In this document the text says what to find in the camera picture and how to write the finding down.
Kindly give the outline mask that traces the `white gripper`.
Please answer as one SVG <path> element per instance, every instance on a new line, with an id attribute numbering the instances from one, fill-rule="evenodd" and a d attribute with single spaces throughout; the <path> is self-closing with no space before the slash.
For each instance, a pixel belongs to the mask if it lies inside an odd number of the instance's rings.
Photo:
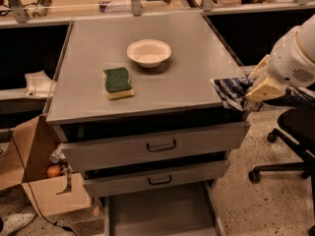
<path id="1" fill-rule="evenodd" d="M 315 29 L 292 28 L 277 41 L 271 54 L 264 56 L 248 78 L 255 82 L 245 97 L 253 102 L 283 96 L 288 84 L 297 88 L 313 85 Z"/>

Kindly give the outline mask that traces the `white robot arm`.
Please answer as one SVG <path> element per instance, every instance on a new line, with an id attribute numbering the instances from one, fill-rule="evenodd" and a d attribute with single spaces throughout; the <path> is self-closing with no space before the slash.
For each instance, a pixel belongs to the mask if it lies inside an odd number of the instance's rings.
<path id="1" fill-rule="evenodd" d="M 282 36 L 255 67 L 245 97 L 254 102 L 281 97 L 289 87 L 315 83 L 315 15 Z"/>

